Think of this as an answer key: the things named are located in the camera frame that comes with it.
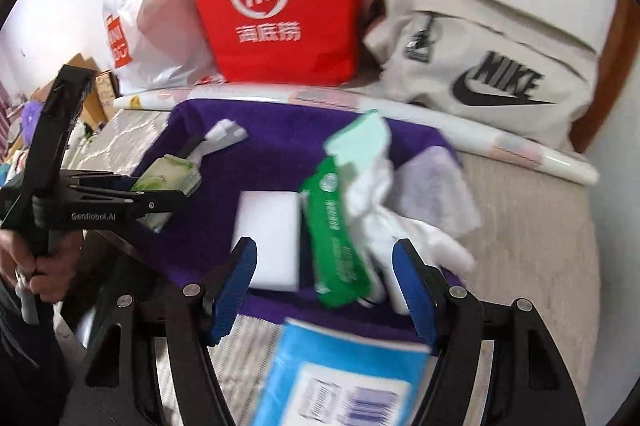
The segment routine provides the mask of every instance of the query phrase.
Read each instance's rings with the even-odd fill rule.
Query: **metal bolt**
[[[462,298],[466,298],[466,289],[464,287],[460,287],[460,285],[454,285],[449,289],[449,294],[454,298],[462,300]]]
[[[200,294],[200,286],[197,283],[190,283],[184,286],[182,294],[188,297],[197,296]]]
[[[523,312],[529,312],[533,310],[533,303],[524,298],[520,298],[518,301],[516,301],[516,305]]]
[[[120,307],[121,309],[123,309],[124,307],[128,307],[132,303],[133,303],[133,298],[131,297],[130,294],[123,294],[118,298],[118,301],[116,302],[118,307]]]

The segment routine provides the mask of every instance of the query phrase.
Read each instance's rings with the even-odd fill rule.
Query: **dark pants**
[[[39,325],[27,325],[20,300],[0,281],[0,424],[56,425],[71,382],[53,332],[53,306],[38,302]]]

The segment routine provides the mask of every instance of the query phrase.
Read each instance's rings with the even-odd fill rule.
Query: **green and white package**
[[[155,162],[133,184],[131,191],[180,190],[191,195],[200,186],[198,165],[187,159],[165,155]],[[149,213],[138,221],[155,232],[160,232],[171,213]]]
[[[371,292],[367,269],[346,232],[339,188],[333,157],[323,160],[302,186],[316,292],[318,299],[329,308],[366,298]]]

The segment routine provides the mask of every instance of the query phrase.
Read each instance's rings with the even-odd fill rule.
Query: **blue package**
[[[252,426],[402,425],[428,352],[288,320]]]

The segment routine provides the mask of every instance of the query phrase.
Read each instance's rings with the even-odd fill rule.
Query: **purple towel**
[[[131,237],[132,244],[149,265],[177,286],[197,282],[212,266],[224,262],[231,250],[240,192],[298,191],[325,158],[325,140],[358,115],[270,102],[193,99],[179,104],[135,175],[159,157],[178,153],[190,136],[204,135],[220,119],[234,120],[247,130],[249,138],[206,156],[200,167],[202,184],[187,207],[159,234],[139,226]],[[444,146],[455,156],[436,129],[387,122],[392,133],[389,158],[395,168],[430,146]],[[241,312],[276,323],[291,316],[376,338],[416,340],[411,320],[394,314],[388,304],[371,310],[353,304],[337,314],[329,313],[309,289],[297,294],[251,291]],[[357,322],[367,323],[366,330]]]

